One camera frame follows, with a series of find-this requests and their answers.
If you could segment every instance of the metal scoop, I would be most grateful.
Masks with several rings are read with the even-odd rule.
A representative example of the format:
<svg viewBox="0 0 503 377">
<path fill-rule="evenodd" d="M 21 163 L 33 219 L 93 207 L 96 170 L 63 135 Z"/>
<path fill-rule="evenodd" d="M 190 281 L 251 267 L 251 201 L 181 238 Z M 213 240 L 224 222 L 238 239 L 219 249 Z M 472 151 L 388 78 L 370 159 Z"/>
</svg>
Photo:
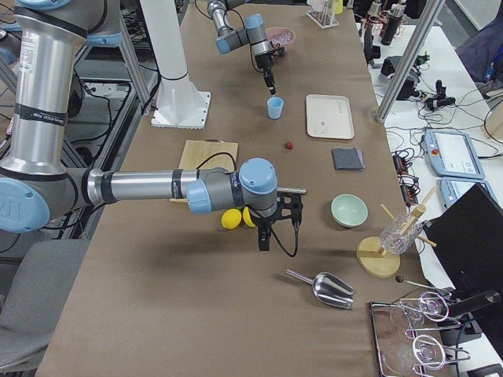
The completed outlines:
<svg viewBox="0 0 503 377">
<path fill-rule="evenodd" d="M 313 293 L 324 304 L 341 309 L 350 309 L 353 304 L 353 288 L 331 273 L 319 273 L 314 279 L 287 269 L 287 275 L 311 284 Z"/>
</svg>

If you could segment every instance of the light blue cup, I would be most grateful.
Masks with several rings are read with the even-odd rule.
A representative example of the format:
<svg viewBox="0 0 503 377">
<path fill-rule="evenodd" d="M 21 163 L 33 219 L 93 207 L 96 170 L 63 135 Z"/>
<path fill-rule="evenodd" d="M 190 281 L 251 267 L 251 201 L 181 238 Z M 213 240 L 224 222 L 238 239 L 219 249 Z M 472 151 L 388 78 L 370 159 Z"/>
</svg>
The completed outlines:
<svg viewBox="0 0 503 377">
<path fill-rule="evenodd" d="M 284 103 L 283 99 L 279 97 L 271 97 L 267 100 L 267 114 L 271 119 L 278 119 L 281 116 Z"/>
</svg>

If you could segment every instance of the beige tray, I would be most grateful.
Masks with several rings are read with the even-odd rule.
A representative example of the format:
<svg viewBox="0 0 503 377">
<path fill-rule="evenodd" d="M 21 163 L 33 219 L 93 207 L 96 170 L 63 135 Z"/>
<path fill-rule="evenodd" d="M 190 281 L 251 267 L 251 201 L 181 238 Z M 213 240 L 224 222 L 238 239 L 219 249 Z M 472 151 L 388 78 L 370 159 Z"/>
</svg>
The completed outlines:
<svg viewBox="0 0 503 377">
<path fill-rule="evenodd" d="M 344 96 L 309 94 L 306 97 L 307 134 L 329 139 L 352 139 L 353 119 Z"/>
</svg>

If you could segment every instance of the white table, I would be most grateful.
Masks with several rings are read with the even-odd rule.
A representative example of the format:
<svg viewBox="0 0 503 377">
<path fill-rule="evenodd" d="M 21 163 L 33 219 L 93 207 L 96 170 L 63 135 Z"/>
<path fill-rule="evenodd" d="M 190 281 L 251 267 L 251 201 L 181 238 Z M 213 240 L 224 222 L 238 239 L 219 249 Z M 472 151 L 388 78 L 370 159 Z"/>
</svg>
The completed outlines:
<svg viewBox="0 0 503 377">
<path fill-rule="evenodd" d="M 402 35 L 396 38 L 390 46 L 380 45 L 382 57 L 376 60 L 377 65 L 382 63 L 386 57 L 402 55 L 413 30 L 414 26 L 405 26 Z M 435 82 L 437 79 L 441 79 L 442 84 L 446 87 L 447 96 L 455 97 L 458 105 L 470 104 L 469 106 L 464 106 L 463 110 L 479 118 L 470 116 L 460 109 L 442 108 L 435 111 L 435 114 L 442 116 L 441 122 L 447 123 L 451 119 L 452 121 L 445 126 L 434 125 L 434 128 L 452 126 L 458 130 L 463 130 L 463 132 L 469 134 L 472 138 L 478 156 L 493 155 L 495 148 L 498 151 L 503 150 L 503 145 L 499 145 L 497 142 L 487 138 L 482 128 L 477 127 L 482 125 L 483 122 L 481 119 L 486 117 L 489 107 L 485 101 L 481 101 L 482 96 L 475 89 L 475 84 L 464 69 L 454 48 L 450 45 L 449 40 L 440 27 L 432 28 L 426 39 L 424 48 L 420 50 L 420 55 L 423 55 L 425 51 L 428 52 L 431 59 L 428 62 L 429 67 L 426 65 L 421 67 L 424 70 L 422 71 L 417 89 L 435 92 Z M 369 71 L 372 76 L 376 98 L 380 102 L 387 90 L 388 80 L 380 74 L 380 67 L 375 69 L 370 68 Z M 394 103 L 390 115 L 384 124 L 388 131 L 388 141 L 392 152 L 404 148 L 414 148 L 416 154 L 419 155 L 420 149 L 413 145 L 416 142 L 414 140 L 411 142 L 409 139 L 409 130 L 427 126 L 426 121 L 419 119 L 417 116 L 418 107 L 422 108 L 422 103 L 416 104 L 413 101 L 396 101 Z M 422 134 L 418 131 L 418 141 Z M 503 185 L 501 184 L 503 180 L 503 159 L 496 158 L 481 161 L 486 174 L 486 180 L 489 181 L 497 201 L 503 203 Z M 419 201 L 426 196 L 431 187 L 436 186 L 438 188 L 440 178 L 435 176 L 427 160 L 423 158 L 415 159 L 410 172 L 420 179 L 421 192 L 418 195 Z M 438 189 L 428 201 L 427 208 L 428 210 L 422 219 L 436 218 L 445 211 Z M 420 254 L 420 259 L 424 275 L 429 281 L 436 287 L 452 287 L 450 279 L 445 274 L 431 247 L 426 246 L 425 250 Z M 484 334 L 482 338 L 463 343 L 462 346 L 471 353 L 472 359 L 460 363 L 461 371 L 480 368 L 488 364 L 503 364 L 503 361 L 494 351 Z"/>
</svg>

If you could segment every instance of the gray cloth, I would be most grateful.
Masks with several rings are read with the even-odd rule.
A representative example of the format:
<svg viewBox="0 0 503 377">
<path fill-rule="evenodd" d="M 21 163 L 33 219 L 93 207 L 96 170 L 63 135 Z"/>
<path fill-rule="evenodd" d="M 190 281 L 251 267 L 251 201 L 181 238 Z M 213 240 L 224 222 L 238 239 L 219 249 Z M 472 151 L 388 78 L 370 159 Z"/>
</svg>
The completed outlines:
<svg viewBox="0 0 503 377">
<path fill-rule="evenodd" d="M 333 164 L 336 170 L 363 170 L 362 151 L 358 148 L 334 148 Z"/>
</svg>

